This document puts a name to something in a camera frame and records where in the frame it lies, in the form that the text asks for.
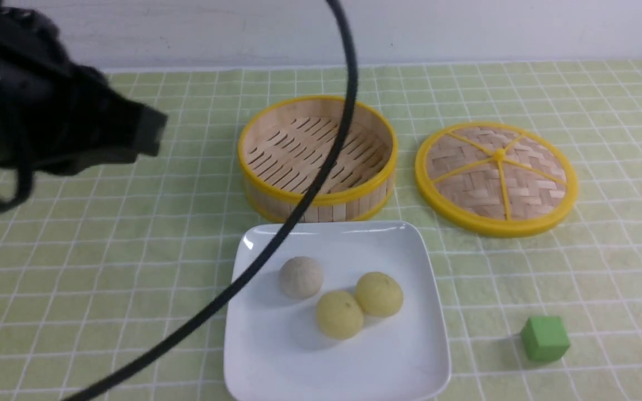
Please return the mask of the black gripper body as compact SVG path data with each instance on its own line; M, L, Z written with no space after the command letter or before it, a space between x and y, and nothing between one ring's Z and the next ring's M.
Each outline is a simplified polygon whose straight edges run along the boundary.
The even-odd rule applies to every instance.
M33 167L49 155L96 148L96 69L76 63L56 23L0 1L0 168L14 168L16 139Z

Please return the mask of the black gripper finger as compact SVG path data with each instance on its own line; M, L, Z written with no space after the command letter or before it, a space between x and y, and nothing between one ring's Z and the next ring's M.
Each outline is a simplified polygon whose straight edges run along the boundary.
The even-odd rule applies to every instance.
M37 160L37 170L56 176L73 176L100 165L130 164L138 153L128 148L92 148L42 157Z

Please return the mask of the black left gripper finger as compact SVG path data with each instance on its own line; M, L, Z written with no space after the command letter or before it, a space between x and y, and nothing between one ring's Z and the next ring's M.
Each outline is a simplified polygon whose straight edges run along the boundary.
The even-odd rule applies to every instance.
M157 157L168 116L152 106L125 98L96 70L96 157Z

